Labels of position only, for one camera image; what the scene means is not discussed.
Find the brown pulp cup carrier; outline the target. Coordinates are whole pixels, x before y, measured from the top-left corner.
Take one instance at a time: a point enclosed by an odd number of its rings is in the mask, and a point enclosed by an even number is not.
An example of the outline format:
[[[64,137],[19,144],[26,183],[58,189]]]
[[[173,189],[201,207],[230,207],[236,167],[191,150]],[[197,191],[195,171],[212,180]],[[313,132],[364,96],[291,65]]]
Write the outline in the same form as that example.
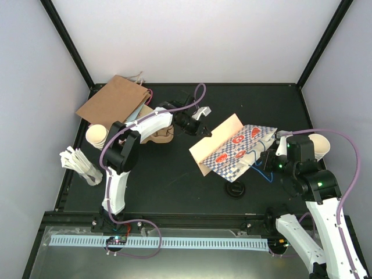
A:
[[[156,144],[167,144],[171,142],[173,138],[174,138],[174,127],[173,125],[170,125],[166,128],[163,128],[151,134],[150,136],[145,138],[143,141],[141,141],[141,144],[146,144],[149,141],[154,142]]]

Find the blue checkered paper bag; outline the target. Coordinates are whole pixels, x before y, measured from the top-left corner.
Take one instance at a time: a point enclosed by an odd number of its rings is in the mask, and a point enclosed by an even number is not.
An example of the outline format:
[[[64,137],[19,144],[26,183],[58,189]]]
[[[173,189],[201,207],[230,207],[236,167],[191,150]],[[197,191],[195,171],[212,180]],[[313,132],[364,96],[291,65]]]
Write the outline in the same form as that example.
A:
[[[204,176],[213,171],[232,183],[272,146],[276,131],[274,127],[243,125],[233,114],[189,151]]]

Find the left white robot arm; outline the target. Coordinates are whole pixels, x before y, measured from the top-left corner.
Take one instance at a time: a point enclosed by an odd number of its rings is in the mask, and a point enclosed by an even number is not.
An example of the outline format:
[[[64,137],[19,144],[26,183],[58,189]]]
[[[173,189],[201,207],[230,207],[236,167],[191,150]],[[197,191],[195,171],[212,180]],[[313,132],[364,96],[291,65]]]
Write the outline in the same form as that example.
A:
[[[102,149],[99,163],[106,171],[105,196],[102,207],[108,212],[104,225],[112,232],[120,231],[125,218],[120,213],[126,207],[125,191],[130,171],[138,162],[140,144],[161,129],[175,124],[191,136],[211,137],[211,131],[202,122],[211,113],[208,106],[189,114],[188,108],[164,102],[153,112],[127,123],[115,122]]]

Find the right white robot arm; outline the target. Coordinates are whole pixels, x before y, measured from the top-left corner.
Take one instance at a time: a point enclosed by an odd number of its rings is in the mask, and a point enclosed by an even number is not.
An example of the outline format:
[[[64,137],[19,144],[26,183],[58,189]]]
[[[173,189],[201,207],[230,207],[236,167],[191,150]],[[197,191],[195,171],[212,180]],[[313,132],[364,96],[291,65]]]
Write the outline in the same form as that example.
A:
[[[261,153],[263,168],[279,173],[282,185],[302,198],[321,243],[317,244],[286,206],[266,210],[266,231],[279,233],[289,242],[310,278],[369,278],[352,243],[336,177],[319,167],[313,141],[307,135],[291,135],[285,145],[285,155],[277,155],[273,149]]]

